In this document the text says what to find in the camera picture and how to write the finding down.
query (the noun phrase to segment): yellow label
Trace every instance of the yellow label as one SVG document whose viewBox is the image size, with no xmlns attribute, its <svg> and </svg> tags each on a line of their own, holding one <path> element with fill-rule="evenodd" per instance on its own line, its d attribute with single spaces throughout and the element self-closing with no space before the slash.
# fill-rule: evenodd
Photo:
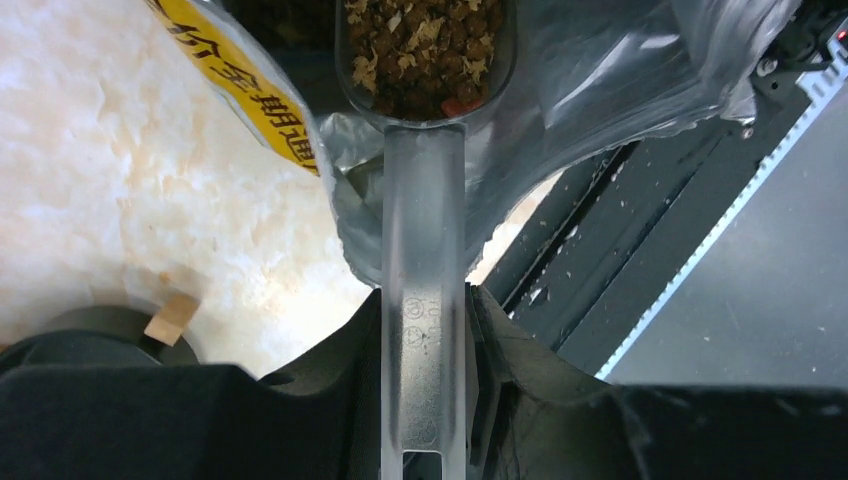
<svg viewBox="0 0 848 480">
<path fill-rule="evenodd" d="M 191 0 L 145 0 L 194 65 L 229 93 L 280 155 L 318 174 L 303 112 Z"/>
</svg>

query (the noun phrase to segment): scoop handle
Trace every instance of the scoop handle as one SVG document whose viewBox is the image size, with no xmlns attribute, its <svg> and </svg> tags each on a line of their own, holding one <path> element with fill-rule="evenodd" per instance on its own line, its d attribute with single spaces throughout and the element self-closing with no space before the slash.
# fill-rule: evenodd
<svg viewBox="0 0 848 480">
<path fill-rule="evenodd" d="M 381 478 L 403 478 L 405 452 L 465 478 L 465 131 L 385 135 Z"/>
</svg>

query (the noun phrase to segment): plastic bag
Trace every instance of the plastic bag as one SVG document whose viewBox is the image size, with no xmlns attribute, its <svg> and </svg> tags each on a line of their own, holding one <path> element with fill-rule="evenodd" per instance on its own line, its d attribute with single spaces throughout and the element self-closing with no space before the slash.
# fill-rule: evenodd
<svg viewBox="0 0 848 480">
<path fill-rule="evenodd" d="M 466 268 L 514 206 L 557 171 L 712 116 L 753 121 L 747 76 L 799 3 L 518 2 L 515 74 L 489 124 L 466 145 Z M 326 147 L 328 163 L 319 155 L 316 163 L 334 179 L 326 185 L 345 257 L 361 280 L 379 285 L 382 135 L 345 101 L 332 52 L 272 53 L 318 123 L 323 143 L 314 142 L 315 151 Z"/>
<path fill-rule="evenodd" d="M 324 177 L 331 178 L 306 103 L 237 21 L 202 0 L 145 2 L 260 143 L 314 174 L 327 169 Z"/>
</svg>

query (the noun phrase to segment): clear plastic bag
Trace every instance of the clear plastic bag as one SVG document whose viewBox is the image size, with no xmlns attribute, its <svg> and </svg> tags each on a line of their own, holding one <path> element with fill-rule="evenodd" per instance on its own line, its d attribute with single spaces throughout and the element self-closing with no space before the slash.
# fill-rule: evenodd
<svg viewBox="0 0 848 480">
<path fill-rule="evenodd" d="M 466 147 L 466 267 L 539 182 L 605 149 L 722 115 L 754 120 L 747 76 L 800 0 L 519 2 L 519 65 L 491 122 Z M 379 135 L 323 116 L 332 192 L 353 271 L 380 282 Z M 364 152 L 372 156 L 363 156 Z"/>
</svg>

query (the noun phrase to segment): dry pet food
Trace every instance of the dry pet food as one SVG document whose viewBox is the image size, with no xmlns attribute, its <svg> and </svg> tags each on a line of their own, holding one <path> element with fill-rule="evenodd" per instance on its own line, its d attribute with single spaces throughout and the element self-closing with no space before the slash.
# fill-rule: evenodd
<svg viewBox="0 0 848 480">
<path fill-rule="evenodd" d="M 472 110 L 487 98 L 486 74 L 502 0 L 355 0 L 345 5 L 353 81 L 374 110 L 426 121 Z"/>
</svg>

